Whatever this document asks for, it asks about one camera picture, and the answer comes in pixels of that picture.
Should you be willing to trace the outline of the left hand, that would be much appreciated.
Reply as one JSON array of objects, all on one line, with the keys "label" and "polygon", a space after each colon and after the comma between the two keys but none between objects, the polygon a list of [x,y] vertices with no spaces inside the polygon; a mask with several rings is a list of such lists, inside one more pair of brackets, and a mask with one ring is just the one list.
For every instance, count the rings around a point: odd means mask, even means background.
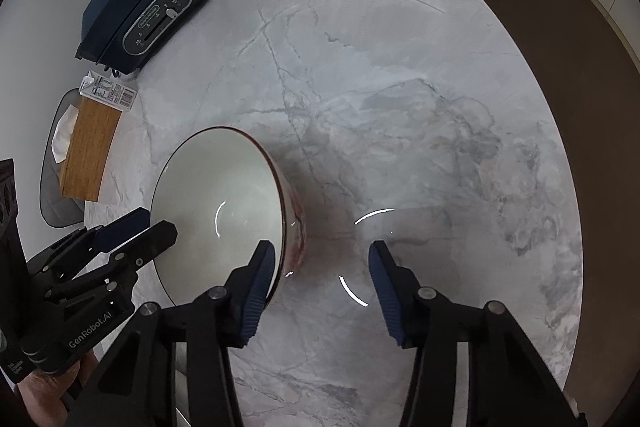
[{"label": "left hand", "polygon": [[62,401],[72,384],[85,386],[91,373],[98,366],[92,350],[61,375],[52,376],[33,371],[17,385],[30,419],[39,427],[63,426],[67,410]]}]

